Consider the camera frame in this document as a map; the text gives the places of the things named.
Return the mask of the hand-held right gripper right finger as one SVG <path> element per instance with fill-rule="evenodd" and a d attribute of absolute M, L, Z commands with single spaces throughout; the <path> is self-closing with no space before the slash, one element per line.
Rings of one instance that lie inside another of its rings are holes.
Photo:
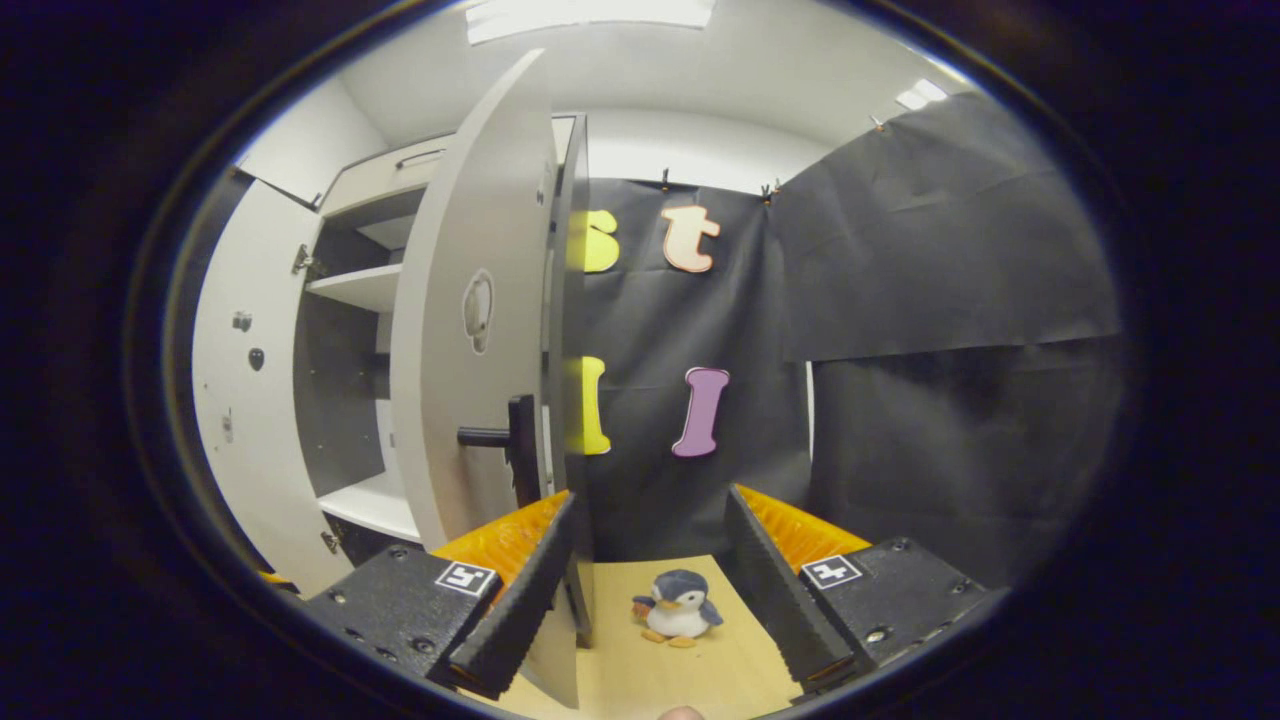
<path fill-rule="evenodd" d="M 873 544 L 741 484 L 724 529 L 724 574 L 804 700 L 932 648 L 1006 596 L 913 538 Z"/>

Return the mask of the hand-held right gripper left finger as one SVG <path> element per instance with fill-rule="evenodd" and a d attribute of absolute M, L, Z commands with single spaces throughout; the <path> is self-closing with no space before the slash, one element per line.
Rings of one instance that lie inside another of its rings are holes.
<path fill-rule="evenodd" d="M 556 605 L 577 520 L 562 491 L 433 552 L 394 544 L 308 600 L 308 615 L 398 673 L 497 700 Z"/>

